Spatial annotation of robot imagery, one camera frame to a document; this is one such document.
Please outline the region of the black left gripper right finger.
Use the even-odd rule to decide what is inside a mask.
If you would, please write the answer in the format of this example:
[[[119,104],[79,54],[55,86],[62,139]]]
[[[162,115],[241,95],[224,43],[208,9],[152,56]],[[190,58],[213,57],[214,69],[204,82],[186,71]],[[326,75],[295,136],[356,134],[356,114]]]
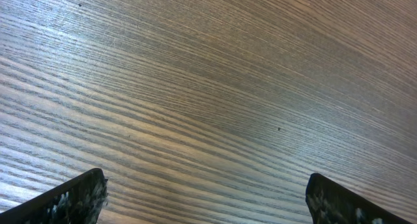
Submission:
[[[306,204],[313,224],[411,224],[319,173],[309,178]]]

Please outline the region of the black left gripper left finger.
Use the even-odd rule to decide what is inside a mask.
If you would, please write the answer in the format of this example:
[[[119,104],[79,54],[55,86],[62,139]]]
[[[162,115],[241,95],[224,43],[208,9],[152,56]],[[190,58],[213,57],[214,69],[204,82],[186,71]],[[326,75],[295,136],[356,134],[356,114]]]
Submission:
[[[95,224],[106,203],[107,179],[91,169],[1,213],[1,223]]]

